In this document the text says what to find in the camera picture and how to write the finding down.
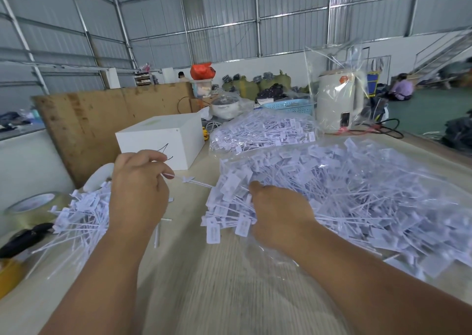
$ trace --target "wooden board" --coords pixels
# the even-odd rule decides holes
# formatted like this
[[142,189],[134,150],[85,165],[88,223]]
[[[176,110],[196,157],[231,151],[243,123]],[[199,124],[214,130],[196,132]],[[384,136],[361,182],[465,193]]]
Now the wooden board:
[[191,98],[190,83],[171,83],[33,100],[79,188],[100,166],[115,161],[120,153],[116,132],[156,115],[191,113]]

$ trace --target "white box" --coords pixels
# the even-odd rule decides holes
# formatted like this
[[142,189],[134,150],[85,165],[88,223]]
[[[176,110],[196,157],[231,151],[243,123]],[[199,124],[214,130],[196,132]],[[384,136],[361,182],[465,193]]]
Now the white box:
[[157,150],[173,170],[188,170],[205,143],[198,113],[151,117],[115,135],[122,153]]

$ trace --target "staircase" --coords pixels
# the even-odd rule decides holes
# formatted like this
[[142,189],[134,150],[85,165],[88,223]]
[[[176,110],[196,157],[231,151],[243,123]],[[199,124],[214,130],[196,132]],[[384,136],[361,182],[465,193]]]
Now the staircase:
[[414,69],[411,73],[426,79],[432,72],[439,70],[452,58],[472,47],[472,31],[463,30],[458,34],[450,32],[443,35],[428,47],[416,54]]

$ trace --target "person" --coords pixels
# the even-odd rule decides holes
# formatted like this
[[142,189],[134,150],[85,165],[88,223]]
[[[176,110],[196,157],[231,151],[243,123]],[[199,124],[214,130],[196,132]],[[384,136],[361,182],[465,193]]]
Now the person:
[[[128,334],[138,268],[167,208],[162,177],[173,171],[159,152],[118,156],[109,228],[41,335]],[[291,257],[331,296],[359,334],[472,334],[472,307],[384,263],[319,224],[303,195],[257,181],[249,185],[252,233]]]
[[407,78],[406,73],[400,73],[392,89],[387,93],[389,100],[410,100],[413,95],[414,86]]
[[188,79],[188,78],[185,76],[184,72],[180,71],[180,72],[178,73],[178,81],[179,81],[179,82],[190,82],[190,79]]

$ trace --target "table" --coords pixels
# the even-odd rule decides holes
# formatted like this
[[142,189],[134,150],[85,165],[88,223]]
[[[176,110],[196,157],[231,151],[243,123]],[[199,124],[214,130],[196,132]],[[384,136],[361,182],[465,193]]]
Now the table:
[[[369,137],[421,160],[472,193],[472,169],[466,165],[385,135]],[[219,163],[208,156],[206,143],[190,170],[176,173],[216,184]],[[155,249],[152,237],[141,262],[134,333],[353,334],[326,293],[295,265],[264,258],[231,229],[222,230],[221,244],[206,244],[200,221],[209,189],[178,179],[168,184],[174,201],[164,217],[173,220],[162,221],[161,245]],[[76,276],[70,266],[47,279],[64,252],[57,249],[0,301],[0,334],[41,329]],[[434,285],[472,303],[472,269],[460,263]]]

